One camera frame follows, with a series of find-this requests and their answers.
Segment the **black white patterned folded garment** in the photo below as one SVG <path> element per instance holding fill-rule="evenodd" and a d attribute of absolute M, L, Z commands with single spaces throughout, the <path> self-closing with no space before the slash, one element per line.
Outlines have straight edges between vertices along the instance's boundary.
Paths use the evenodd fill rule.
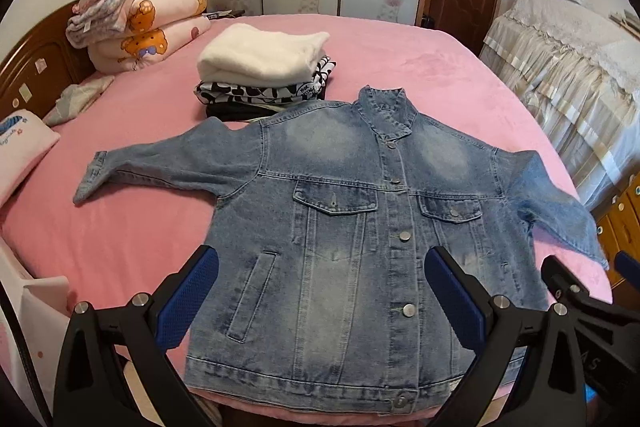
<path fill-rule="evenodd" d="M 260 105 L 288 105 L 324 98 L 336 62 L 327 55 L 317 63 L 311 80 L 284 87 L 250 87 L 239 84 L 225 84 L 201 81 L 194 89 L 198 101 L 207 105 L 215 103 L 245 103 Z"/>

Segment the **wooden headboard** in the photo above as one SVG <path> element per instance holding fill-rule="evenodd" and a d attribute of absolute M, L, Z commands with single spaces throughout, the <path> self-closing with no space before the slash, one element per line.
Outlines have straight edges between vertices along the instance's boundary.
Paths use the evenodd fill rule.
<path fill-rule="evenodd" d="M 75 1 L 35 25 L 1 63 L 0 117 L 27 109 L 43 118 L 65 88 L 96 72 L 87 49 L 75 49 L 66 38 Z"/>

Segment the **white fluffy folded sweater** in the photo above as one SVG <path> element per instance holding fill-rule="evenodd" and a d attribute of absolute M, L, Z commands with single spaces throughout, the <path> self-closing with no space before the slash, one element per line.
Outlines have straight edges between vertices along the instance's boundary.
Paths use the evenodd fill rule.
<path fill-rule="evenodd" d="M 205 82 L 250 87 L 307 82 L 329 38 L 326 31 L 291 35 L 236 23 L 213 38 L 198 57 L 196 67 Z"/>

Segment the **lace covered furniture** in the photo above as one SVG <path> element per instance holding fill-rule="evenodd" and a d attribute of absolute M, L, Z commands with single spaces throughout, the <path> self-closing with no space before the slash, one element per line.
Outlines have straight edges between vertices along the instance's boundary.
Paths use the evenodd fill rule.
<path fill-rule="evenodd" d="M 639 41 L 572 0 L 515 0 L 480 60 L 532 114 L 596 209 L 639 170 Z"/>

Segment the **blue denim jacket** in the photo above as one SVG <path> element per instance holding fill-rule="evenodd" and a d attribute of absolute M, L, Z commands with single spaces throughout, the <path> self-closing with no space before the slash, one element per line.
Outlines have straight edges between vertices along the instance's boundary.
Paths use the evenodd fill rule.
<path fill-rule="evenodd" d="M 510 153 L 423 115 L 402 90 L 314 101 L 232 130 L 94 156 L 107 183 L 204 191 L 218 279 L 196 314 L 186 384 L 297 412 L 410 415 L 472 362 L 424 273 L 442 246 L 491 294 L 543 310 L 533 231 L 604 257 L 590 212 L 533 150 Z"/>

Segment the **small grey cloth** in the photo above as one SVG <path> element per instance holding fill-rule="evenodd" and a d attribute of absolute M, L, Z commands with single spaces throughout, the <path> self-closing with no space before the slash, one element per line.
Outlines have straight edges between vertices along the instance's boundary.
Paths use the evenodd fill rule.
<path fill-rule="evenodd" d="M 114 75 L 87 80 L 81 84 L 70 84 L 56 100 L 54 107 L 43 118 L 49 127 L 65 124 L 84 113 L 111 86 Z"/>

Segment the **white pink pillow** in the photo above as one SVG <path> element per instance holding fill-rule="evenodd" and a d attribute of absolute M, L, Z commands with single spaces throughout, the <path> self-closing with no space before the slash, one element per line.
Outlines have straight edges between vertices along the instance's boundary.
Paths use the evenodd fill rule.
<path fill-rule="evenodd" d="M 1 121 L 1 206 L 60 138 L 58 132 L 26 109 L 19 109 Z"/>

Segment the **wooden drawer cabinet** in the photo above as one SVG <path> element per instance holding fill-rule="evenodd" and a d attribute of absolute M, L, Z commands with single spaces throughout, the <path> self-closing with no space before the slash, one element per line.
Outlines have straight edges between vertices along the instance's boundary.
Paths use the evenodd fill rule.
<path fill-rule="evenodd" d="M 612 198 L 606 213 L 597 221 L 597 233 L 610 269 L 606 271 L 613 288 L 623 284 L 624 278 L 614 269 L 614 258 L 625 251 L 639 259 L 639 175 L 630 178 L 625 190 Z"/>

